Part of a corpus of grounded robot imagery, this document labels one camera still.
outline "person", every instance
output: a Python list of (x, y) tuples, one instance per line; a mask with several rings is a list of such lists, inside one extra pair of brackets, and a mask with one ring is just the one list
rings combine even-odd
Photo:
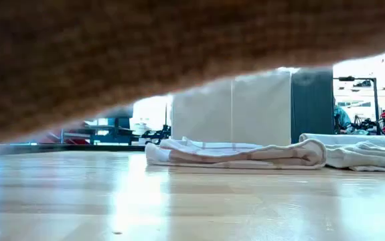
[(351, 125), (352, 121), (350, 120), (350, 117), (348, 116), (347, 112), (343, 108), (335, 104), (335, 97), (333, 98), (333, 103), (333, 117), (336, 119), (337, 115), (339, 115), (338, 121), (341, 127), (340, 133), (345, 134), (348, 132), (348, 128)]

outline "white towel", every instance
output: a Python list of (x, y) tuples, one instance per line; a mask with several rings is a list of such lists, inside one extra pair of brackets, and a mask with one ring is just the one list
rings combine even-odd
[(385, 136), (302, 134), (300, 141), (317, 139), (327, 149), (327, 164), (354, 171), (385, 171)]
[(320, 169), (326, 150), (316, 140), (278, 147), (246, 143), (203, 143), (183, 138), (163, 140), (160, 146), (146, 145), (151, 165), (217, 167), (237, 169)]

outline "hardwood floor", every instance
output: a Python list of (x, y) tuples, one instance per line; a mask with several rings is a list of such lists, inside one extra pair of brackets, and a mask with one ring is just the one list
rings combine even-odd
[(385, 240), (385, 173), (0, 156), (0, 240)]

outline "brown fabric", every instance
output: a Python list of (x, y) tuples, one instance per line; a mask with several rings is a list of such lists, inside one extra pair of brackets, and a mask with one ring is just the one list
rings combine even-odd
[(0, 0), (0, 141), (226, 75), (385, 51), (385, 0)]

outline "white partition wall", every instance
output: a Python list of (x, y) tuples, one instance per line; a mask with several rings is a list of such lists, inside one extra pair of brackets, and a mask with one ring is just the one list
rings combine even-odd
[(291, 74), (238, 76), (176, 94), (172, 118), (174, 139), (289, 145)]

